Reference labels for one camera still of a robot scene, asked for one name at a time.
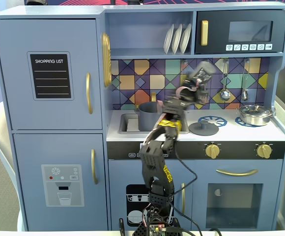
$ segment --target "white plate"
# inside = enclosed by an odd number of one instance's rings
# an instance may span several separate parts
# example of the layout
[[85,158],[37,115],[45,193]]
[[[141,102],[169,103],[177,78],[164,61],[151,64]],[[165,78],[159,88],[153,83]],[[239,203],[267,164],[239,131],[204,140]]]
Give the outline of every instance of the white plate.
[[180,42],[181,34],[182,34],[182,24],[180,24],[180,26],[177,28],[177,30],[174,34],[173,43],[172,43],[172,51],[174,54],[176,53],[176,50],[178,48],[178,44]]
[[182,54],[184,54],[186,50],[188,40],[190,39],[191,30],[192,30],[192,25],[188,24],[187,28],[183,32],[181,43],[180,43],[180,49],[181,49]]
[[163,49],[164,49],[164,52],[165,52],[166,54],[168,53],[168,50],[169,50],[169,47],[170,47],[170,44],[171,44],[172,35],[173,35],[173,30],[174,30],[174,24],[172,24],[172,26],[171,26],[170,29],[168,30],[166,39],[164,40]]

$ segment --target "oven window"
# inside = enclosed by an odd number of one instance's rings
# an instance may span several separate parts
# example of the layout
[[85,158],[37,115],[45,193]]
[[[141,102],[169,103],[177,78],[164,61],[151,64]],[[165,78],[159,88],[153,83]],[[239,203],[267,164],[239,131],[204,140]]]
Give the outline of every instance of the oven window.
[[210,183],[207,228],[257,228],[262,184]]
[[272,21],[232,21],[229,42],[268,42]]

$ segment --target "yellow label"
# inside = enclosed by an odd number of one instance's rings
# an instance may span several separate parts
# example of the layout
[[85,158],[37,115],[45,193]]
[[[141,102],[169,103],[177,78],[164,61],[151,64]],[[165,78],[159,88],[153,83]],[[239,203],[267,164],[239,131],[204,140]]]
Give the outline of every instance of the yellow label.
[[182,129],[181,121],[173,122],[166,119],[163,119],[159,122],[161,126],[170,126],[170,127],[177,127],[177,130],[180,131]]
[[171,183],[171,181],[173,180],[173,178],[172,178],[172,175],[171,175],[171,173],[170,173],[170,171],[168,170],[168,168],[167,168],[166,165],[164,165],[163,170],[164,170],[164,172],[167,174],[167,178],[168,178],[168,180],[169,180],[169,183]]

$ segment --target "microwave handle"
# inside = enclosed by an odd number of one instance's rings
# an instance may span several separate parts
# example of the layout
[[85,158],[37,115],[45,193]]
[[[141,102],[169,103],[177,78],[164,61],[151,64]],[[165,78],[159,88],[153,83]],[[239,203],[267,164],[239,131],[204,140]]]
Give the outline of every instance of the microwave handle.
[[201,21],[201,42],[202,46],[208,45],[208,21]]

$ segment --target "stove burner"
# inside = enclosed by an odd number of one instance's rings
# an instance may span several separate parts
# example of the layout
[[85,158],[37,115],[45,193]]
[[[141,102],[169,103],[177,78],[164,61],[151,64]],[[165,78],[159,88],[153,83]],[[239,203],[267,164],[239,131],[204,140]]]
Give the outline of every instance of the stove burner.
[[201,120],[205,120],[209,123],[213,123],[218,127],[225,126],[227,124],[227,121],[223,119],[222,117],[215,117],[215,116],[206,116],[206,117],[201,117],[198,119],[198,122]]
[[246,127],[251,127],[251,128],[258,127],[257,125],[252,125],[252,124],[247,124],[247,123],[245,123],[244,121],[241,120],[240,117],[237,117],[237,118],[235,119],[235,122],[236,122],[237,124],[241,125],[241,126],[246,126]]

